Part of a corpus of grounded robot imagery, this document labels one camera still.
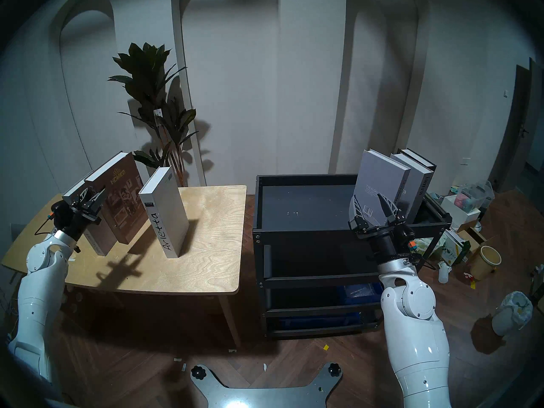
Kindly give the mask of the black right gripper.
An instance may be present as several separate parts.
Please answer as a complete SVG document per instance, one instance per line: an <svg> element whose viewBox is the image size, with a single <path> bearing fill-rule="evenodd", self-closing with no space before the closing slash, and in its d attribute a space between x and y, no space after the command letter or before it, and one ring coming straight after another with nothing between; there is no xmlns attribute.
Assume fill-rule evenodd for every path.
<svg viewBox="0 0 544 408"><path fill-rule="evenodd" d="M415 239L413 229L406 224L402 211L381 193L377 193L380 207L386 218L384 224L371 227L364 218L356 195L353 194L349 206L348 226L358 239L368 242L373 252L373 260L378 264L407 259L414 263L420 256L410 250L409 243Z"/></svg>

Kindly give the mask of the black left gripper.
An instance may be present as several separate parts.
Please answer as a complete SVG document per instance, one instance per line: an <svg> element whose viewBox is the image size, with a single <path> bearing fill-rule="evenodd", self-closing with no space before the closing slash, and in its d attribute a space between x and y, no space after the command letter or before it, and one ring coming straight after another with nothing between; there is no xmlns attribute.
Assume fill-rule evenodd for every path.
<svg viewBox="0 0 544 408"><path fill-rule="evenodd" d="M51 206L55 228L78 241L89 225L99 225L98 213L106 199L106 189L92 197L89 187L73 187L69 190L69 204L64 200Z"/></svg>

